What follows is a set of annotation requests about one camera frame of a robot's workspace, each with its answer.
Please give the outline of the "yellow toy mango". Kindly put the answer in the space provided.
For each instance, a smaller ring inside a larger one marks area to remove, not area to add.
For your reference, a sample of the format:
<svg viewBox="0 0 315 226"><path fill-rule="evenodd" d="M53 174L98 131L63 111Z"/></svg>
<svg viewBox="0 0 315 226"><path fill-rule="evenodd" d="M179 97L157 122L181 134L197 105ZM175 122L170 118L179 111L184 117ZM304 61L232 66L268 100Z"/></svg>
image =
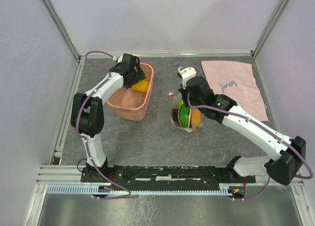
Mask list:
<svg viewBox="0 0 315 226"><path fill-rule="evenodd" d="M135 85L131 86L131 89L140 93L146 93L149 89L150 82L142 80Z"/></svg>

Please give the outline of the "green toy fruit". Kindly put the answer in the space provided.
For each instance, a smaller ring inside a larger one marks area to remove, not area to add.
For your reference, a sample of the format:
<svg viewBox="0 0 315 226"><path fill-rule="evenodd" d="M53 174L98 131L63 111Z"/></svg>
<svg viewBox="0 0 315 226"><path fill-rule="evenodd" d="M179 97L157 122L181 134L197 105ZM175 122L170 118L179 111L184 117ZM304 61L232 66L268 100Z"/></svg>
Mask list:
<svg viewBox="0 0 315 226"><path fill-rule="evenodd" d="M179 103L177 104L177 109L180 109L183 104L184 104L183 100L180 100Z"/></svg>

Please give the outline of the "pink plastic basket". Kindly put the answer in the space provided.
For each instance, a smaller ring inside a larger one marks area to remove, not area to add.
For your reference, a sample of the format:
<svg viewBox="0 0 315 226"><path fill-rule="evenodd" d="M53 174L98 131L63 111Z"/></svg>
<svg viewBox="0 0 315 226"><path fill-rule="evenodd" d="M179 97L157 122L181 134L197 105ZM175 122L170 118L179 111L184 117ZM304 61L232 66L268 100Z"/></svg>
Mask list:
<svg viewBox="0 0 315 226"><path fill-rule="evenodd" d="M141 121L145 118L154 83L155 70L151 64L140 63L149 83L145 93L134 91L132 88L120 88L106 101L106 105L114 110L122 119Z"/></svg>

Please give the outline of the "orange toy fruit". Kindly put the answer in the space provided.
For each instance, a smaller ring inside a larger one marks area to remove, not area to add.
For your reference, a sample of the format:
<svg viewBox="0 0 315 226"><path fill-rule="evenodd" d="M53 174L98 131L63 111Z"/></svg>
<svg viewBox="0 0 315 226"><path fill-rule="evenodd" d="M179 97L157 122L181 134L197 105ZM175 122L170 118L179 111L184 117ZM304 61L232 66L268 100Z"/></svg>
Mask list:
<svg viewBox="0 0 315 226"><path fill-rule="evenodd" d="M193 108L191 110L191 118L190 118L190 124L192 127L198 127L200 126L202 121L202 113L198 110Z"/></svg>

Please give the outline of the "toy peach slice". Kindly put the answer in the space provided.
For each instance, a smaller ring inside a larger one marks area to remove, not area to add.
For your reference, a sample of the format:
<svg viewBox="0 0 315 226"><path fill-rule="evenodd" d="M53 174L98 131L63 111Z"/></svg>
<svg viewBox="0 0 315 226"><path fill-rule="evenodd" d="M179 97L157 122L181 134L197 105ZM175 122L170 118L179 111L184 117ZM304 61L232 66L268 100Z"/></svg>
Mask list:
<svg viewBox="0 0 315 226"><path fill-rule="evenodd" d="M190 128L191 108L182 105L178 109L178 122L183 128Z"/></svg>

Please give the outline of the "clear zip top bag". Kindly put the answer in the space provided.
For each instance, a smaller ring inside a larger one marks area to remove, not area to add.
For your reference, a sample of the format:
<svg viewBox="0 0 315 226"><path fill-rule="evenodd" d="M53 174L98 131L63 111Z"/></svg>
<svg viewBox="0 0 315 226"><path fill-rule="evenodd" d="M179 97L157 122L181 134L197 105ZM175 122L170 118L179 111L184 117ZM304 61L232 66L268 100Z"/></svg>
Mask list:
<svg viewBox="0 0 315 226"><path fill-rule="evenodd" d="M201 112L196 108L186 107L180 92L170 92L169 97L169 115L171 124L174 127L186 132L193 132L202 126Z"/></svg>

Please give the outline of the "dark red toy grapes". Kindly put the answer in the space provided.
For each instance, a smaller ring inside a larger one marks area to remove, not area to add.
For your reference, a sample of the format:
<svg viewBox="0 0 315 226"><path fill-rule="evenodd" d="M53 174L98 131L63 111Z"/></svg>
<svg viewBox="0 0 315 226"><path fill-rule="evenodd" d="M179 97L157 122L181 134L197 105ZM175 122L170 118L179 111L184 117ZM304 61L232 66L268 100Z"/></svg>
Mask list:
<svg viewBox="0 0 315 226"><path fill-rule="evenodd" d="M178 121L178 109L177 108L172 109L172 120Z"/></svg>

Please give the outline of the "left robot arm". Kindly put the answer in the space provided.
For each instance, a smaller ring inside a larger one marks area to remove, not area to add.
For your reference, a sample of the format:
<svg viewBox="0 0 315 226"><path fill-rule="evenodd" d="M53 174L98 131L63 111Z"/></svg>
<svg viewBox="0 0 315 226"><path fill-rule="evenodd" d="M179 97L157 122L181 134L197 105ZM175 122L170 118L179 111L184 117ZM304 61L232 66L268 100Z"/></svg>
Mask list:
<svg viewBox="0 0 315 226"><path fill-rule="evenodd" d="M145 80L146 76L140 67L140 60L131 54L122 54L105 77L85 93L76 93L73 97L71 125L82 139L87 154L87 164L94 167L92 176L99 182L109 176L106 155L102 148L100 133L104 127L104 103L120 88L131 88Z"/></svg>

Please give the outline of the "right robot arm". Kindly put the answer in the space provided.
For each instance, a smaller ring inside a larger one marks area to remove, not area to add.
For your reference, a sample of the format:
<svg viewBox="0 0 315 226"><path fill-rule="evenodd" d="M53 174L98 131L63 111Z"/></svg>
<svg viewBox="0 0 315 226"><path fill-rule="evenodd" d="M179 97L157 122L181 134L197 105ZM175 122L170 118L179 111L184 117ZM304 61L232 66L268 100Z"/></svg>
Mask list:
<svg viewBox="0 0 315 226"><path fill-rule="evenodd" d="M245 111L226 95L216 95L206 79L196 75L181 75L179 92L186 107L198 109L206 118L229 127L257 145L266 154L261 157L238 157L226 169L226 177L238 182L247 176L269 176L282 185L289 185L305 165L306 141L291 138L268 127Z"/></svg>

